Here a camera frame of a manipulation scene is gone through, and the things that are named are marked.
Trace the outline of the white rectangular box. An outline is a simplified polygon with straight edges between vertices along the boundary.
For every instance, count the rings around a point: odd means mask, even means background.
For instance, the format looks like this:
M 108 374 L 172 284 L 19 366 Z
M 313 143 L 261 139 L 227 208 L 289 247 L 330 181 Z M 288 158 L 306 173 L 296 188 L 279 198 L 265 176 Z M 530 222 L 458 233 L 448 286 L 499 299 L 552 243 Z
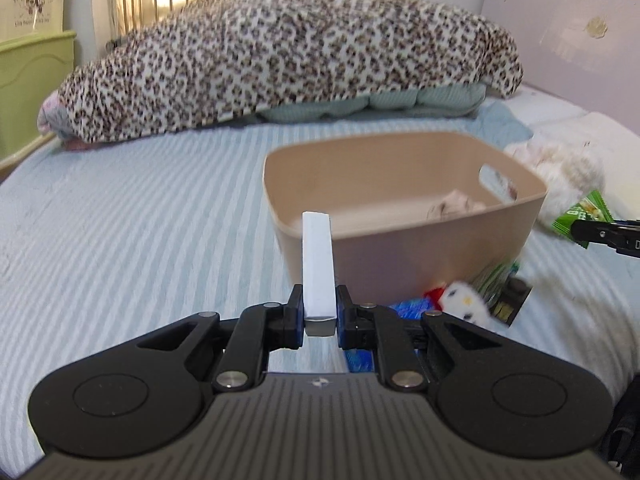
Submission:
M 315 211 L 305 211 L 302 219 L 305 330 L 309 337 L 331 337 L 337 312 L 331 219 Z

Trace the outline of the green plastic storage box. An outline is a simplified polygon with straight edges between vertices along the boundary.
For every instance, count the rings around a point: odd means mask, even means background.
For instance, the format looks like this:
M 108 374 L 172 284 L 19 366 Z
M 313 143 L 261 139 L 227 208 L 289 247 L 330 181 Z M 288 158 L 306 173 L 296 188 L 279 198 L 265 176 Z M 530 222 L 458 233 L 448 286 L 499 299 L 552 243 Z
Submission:
M 76 32 L 32 34 L 1 43 L 1 160 L 39 138 L 40 105 L 75 66 Z

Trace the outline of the white red plush doll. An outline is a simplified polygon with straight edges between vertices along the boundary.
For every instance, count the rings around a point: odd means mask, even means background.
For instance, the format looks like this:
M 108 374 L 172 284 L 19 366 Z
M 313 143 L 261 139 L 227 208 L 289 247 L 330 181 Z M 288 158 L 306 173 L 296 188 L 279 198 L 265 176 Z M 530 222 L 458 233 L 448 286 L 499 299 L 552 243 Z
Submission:
M 468 283 L 455 281 L 425 293 L 437 310 L 486 328 L 490 324 L 488 307 L 478 292 Z

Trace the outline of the dark herb snack bag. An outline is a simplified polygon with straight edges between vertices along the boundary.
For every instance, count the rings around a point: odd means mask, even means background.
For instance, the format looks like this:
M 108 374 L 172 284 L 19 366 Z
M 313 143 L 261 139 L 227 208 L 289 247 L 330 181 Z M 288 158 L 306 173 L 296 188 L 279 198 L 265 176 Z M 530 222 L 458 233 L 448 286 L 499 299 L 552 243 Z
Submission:
M 518 260 L 503 261 L 488 266 L 470 281 L 471 286 L 482 297 L 488 307 L 493 306 L 506 286 L 506 282 L 520 270 Z

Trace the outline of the blue tissue pack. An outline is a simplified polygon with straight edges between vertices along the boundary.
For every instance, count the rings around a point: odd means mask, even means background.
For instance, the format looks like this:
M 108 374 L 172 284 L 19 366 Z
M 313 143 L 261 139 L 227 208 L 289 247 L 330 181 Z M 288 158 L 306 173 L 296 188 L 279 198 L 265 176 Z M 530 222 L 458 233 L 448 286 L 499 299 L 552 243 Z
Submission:
M 375 373 L 392 382 L 400 372 L 423 378 L 420 352 L 426 348 L 422 326 L 425 313 L 439 312 L 428 298 L 403 301 L 390 307 L 342 303 L 338 342 L 351 373 Z

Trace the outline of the beige cloth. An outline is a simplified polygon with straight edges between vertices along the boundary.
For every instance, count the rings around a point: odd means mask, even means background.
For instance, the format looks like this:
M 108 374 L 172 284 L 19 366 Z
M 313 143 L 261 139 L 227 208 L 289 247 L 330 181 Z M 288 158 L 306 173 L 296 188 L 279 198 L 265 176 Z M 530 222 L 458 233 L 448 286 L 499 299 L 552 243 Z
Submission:
M 460 190 L 453 190 L 428 210 L 427 220 L 465 216 L 483 211 L 487 206 Z

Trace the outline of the beige plastic storage bin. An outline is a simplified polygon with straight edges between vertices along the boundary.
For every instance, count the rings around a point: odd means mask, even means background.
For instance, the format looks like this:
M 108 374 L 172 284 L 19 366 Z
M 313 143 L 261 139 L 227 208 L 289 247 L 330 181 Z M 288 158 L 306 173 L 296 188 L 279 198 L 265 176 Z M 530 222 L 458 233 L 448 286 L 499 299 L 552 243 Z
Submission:
M 519 162 L 466 134 L 365 134 L 277 148 L 262 173 L 273 229 L 294 283 L 302 217 L 331 219 L 336 280 L 357 302 L 397 304 L 518 258 L 547 194 Z M 487 208 L 427 220 L 460 190 Z

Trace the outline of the leopard print blanket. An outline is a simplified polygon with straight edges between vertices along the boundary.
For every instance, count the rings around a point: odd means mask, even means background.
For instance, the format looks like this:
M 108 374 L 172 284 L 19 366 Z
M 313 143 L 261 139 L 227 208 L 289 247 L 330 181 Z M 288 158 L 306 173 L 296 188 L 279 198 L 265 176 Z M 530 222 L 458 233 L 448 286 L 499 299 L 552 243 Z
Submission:
M 193 0 L 79 66 L 42 104 L 40 129 L 116 143 L 285 105 L 524 76 L 510 32 L 425 0 Z

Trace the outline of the green snack packet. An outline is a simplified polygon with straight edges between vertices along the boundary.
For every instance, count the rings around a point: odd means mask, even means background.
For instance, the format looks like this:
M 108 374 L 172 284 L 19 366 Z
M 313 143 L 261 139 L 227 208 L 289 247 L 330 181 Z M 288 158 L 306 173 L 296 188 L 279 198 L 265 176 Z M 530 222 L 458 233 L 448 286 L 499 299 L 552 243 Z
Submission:
M 587 249 L 589 243 L 585 240 L 578 240 L 570 234 L 570 227 L 577 220 L 580 221 L 597 221 L 605 223 L 613 223 L 614 218 L 608 205 L 602 197 L 599 190 L 593 190 L 578 203 L 570 206 L 567 211 L 563 212 L 552 222 L 552 230 L 568 240 L 576 243 L 582 248 Z

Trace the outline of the dark brown small box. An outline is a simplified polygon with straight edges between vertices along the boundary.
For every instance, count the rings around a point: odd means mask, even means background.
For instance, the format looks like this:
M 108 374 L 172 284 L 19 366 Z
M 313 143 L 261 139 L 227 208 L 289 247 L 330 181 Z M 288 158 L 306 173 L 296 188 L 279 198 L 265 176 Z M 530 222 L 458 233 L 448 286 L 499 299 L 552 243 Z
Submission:
M 508 278 L 491 308 L 491 315 L 504 325 L 511 326 L 531 291 L 526 281 Z

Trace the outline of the white fluffy plush toy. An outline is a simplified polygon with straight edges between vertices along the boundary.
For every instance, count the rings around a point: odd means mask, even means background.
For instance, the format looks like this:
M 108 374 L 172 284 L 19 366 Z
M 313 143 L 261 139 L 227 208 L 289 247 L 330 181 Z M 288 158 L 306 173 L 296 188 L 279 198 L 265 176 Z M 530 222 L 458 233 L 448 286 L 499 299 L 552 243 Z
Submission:
M 503 150 L 544 181 L 547 194 L 538 221 L 548 229 L 567 209 L 592 191 L 603 192 L 605 172 L 601 157 L 589 144 L 565 144 L 531 138 Z

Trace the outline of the pink headboard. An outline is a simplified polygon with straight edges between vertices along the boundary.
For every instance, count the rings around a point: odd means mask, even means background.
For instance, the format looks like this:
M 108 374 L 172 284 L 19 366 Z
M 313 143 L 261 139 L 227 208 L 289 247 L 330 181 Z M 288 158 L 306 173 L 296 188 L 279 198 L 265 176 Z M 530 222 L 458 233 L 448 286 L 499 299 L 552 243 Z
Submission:
M 484 0 L 529 86 L 639 131 L 639 0 Z

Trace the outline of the white cartoon pillow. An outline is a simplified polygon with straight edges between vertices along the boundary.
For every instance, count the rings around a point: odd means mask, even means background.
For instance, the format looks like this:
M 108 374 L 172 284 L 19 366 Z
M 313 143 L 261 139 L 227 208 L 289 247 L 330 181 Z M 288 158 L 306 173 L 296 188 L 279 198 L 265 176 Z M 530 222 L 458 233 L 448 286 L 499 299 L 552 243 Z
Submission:
M 506 107 L 536 138 L 591 145 L 602 160 L 604 198 L 624 219 L 639 218 L 639 137 L 611 117 L 523 86 Z

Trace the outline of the teal checkered quilt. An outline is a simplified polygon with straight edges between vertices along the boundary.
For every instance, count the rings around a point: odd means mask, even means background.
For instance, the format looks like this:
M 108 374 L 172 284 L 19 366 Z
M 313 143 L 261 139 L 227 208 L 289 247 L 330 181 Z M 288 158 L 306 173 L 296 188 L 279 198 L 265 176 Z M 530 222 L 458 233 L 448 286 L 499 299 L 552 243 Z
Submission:
M 452 84 L 422 90 L 392 91 L 360 98 L 282 105 L 257 117 L 276 124 L 343 119 L 361 113 L 406 114 L 410 117 L 462 117 L 474 113 L 486 99 L 484 84 Z

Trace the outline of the striped blue bed sheet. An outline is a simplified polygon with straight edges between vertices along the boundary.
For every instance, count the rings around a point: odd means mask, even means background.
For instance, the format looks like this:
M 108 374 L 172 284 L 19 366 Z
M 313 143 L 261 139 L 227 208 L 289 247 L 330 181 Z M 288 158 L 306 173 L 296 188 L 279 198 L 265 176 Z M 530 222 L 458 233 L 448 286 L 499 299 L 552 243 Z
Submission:
M 201 310 L 235 318 L 291 284 L 262 192 L 281 145 L 365 133 L 449 130 L 504 148 L 533 133 L 504 105 L 472 118 L 364 113 L 320 124 L 249 124 L 73 152 L 58 142 L 1 185 L 1 470 L 38 462 L 27 416 L 41 378 Z M 639 260 L 530 234 L 533 286 L 496 332 L 582 366 L 614 402 L 639 373 Z

